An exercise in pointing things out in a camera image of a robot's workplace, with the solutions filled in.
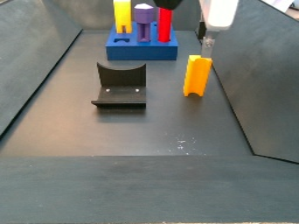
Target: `blue pegboard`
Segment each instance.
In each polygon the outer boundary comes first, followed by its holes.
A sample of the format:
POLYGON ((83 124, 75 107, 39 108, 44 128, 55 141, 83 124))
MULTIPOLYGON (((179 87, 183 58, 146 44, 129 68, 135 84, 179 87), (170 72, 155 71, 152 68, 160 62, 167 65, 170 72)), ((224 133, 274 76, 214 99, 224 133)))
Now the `blue pegboard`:
POLYGON ((151 42, 136 42, 136 22, 132 24, 132 33, 116 33, 112 26, 107 40, 108 60, 176 60, 178 40, 174 28, 171 29, 171 41, 158 41, 156 22, 151 24, 151 42))

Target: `gray wall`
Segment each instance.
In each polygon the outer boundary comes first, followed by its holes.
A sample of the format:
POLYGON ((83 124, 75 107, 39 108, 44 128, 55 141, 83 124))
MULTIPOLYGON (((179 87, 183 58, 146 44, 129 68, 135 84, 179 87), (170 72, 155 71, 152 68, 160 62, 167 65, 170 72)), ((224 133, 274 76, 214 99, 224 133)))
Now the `gray wall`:
POLYGON ((258 155, 299 163, 299 22, 258 0, 240 0, 218 36, 214 67, 258 155))
MULTIPOLYGON (((112 0, 53 0, 65 10, 84 30, 109 30, 113 24, 112 0)), ((152 0, 132 0, 132 7, 146 3, 155 6, 152 0)), ((186 0, 172 14, 172 25, 178 31, 194 31, 200 21, 198 0, 186 0)))
POLYGON ((0 4, 0 136, 79 33, 49 0, 0 4))

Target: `yellow peg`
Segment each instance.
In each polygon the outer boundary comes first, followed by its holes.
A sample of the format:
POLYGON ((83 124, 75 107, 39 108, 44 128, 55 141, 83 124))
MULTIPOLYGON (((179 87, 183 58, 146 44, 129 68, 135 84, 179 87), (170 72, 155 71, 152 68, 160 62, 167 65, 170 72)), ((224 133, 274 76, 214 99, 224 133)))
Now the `yellow peg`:
POLYGON ((131 0, 113 0, 116 33, 132 32, 131 0))
POLYGON ((211 58, 206 59, 200 55, 190 55, 183 86, 184 96, 191 93, 203 96, 210 78, 211 62, 211 58))

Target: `black holder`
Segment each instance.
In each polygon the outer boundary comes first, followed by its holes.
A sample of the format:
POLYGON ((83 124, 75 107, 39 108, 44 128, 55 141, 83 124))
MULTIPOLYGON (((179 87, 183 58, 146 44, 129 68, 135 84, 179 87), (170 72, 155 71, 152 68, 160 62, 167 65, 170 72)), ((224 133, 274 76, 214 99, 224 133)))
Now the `black holder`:
POLYGON ((91 103, 103 109, 146 108, 146 64, 128 70, 116 70, 97 63, 101 88, 91 103))

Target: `dark gray surface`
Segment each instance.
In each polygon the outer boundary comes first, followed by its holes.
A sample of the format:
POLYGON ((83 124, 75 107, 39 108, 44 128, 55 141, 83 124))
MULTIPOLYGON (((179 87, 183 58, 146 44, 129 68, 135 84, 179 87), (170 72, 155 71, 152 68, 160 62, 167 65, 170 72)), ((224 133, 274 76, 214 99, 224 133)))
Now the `dark gray surface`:
POLYGON ((299 22, 243 0, 218 36, 214 66, 258 155, 299 162, 299 22))
POLYGON ((0 135, 79 33, 52 1, 0 5, 0 135))
POLYGON ((176 61, 107 61, 107 31, 84 31, 0 143, 5 156, 251 155, 215 73, 206 95, 183 96, 192 31, 178 31, 176 61), (146 63, 147 109, 97 110, 97 62, 146 63))
MULTIPOLYGON (((84 30, 108 30, 113 20, 112 0, 53 0, 65 10, 84 30)), ((152 0, 132 0, 132 7, 136 4, 155 6, 152 0)), ((172 25, 176 31, 194 31, 200 21, 199 0, 182 1, 180 6, 172 13, 172 25)))
POLYGON ((298 222, 298 173, 262 157, 7 157, 0 219, 298 222))

